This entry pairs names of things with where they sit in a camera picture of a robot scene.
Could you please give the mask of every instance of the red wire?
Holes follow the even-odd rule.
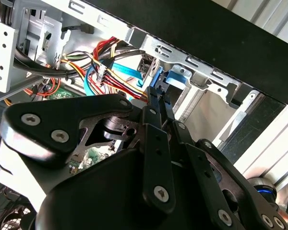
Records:
[[[127,91],[129,91],[129,92],[131,93],[130,95],[135,95],[135,96],[137,96],[137,97],[140,97],[139,95],[137,95],[136,93],[134,93],[134,92],[131,91],[130,89],[126,88],[126,86],[125,86],[124,84],[120,83],[120,82],[119,82],[118,80],[116,80],[115,78],[111,78],[111,77],[109,77],[109,76],[107,76],[107,75],[106,75],[106,78],[107,78],[108,81],[113,82],[113,84],[116,84],[116,85],[118,84],[118,85],[120,85],[121,88],[126,89]]]
[[[55,87],[55,84],[56,84],[54,78],[51,78],[51,81],[52,81],[52,87],[51,87],[51,89],[48,90],[46,93],[38,93],[37,96],[50,96],[50,95],[54,94],[54,93],[59,89],[60,80],[59,80],[59,82],[58,82],[58,87],[56,88],[56,90],[55,90],[54,92],[51,92],[51,91],[53,91],[53,89],[54,89],[54,87]],[[25,91],[26,93],[33,94],[33,91],[30,90],[30,89],[25,89],[24,91]]]
[[[112,84],[113,86],[121,89],[122,91],[127,92],[128,94],[130,94],[130,95],[133,96],[134,98],[140,98],[139,95],[133,93],[133,92],[130,91],[129,89],[126,89],[126,88],[124,88],[124,87],[122,87],[122,86],[118,86],[117,84],[113,83],[113,81],[111,82],[111,80],[112,80],[111,78],[107,78],[107,80],[109,81],[110,84]]]
[[[99,42],[97,44],[96,48],[93,50],[94,58],[96,60],[98,60],[98,51],[99,51],[100,46],[104,46],[105,44],[110,43],[110,42],[114,41],[115,39],[116,39],[116,37],[111,37],[109,40]]]

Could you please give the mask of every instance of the black cable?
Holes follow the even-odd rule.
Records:
[[[66,26],[62,28],[62,32],[66,32],[68,30],[80,30],[81,27],[79,25],[74,25],[74,26]]]
[[[12,18],[12,8],[7,7],[0,1],[0,22],[4,24],[10,24],[10,19]],[[27,55],[25,55],[19,48],[16,48],[14,66],[18,69],[29,71],[31,73],[54,78],[72,78],[77,77],[77,73],[74,70],[56,70],[49,69],[47,67],[41,66]]]

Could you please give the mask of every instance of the orange wire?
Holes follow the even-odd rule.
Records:
[[[61,84],[61,80],[59,79],[58,80],[58,86],[56,87],[56,89],[54,90],[54,91],[52,91],[53,89],[54,89],[54,87],[55,87],[55,80],[53,79],[53,78],[51,78],[51,81],[52,81],[52,87],[51,87],[51,89],[47,92],[47,93],[38,93],[37,94],[37,96],[50,96],[50,95],[53,95],[53,94],[55,94],[57,91],[58,91],[58,89],[59,89],[59,87],[60,87],[60,84]],[[29,94],[29,95],[31,95],[31,94],[33,94],[33,91],[32,90],[30,90],[30,89],[24,89],[24,91],[27,93],[27,94]]]

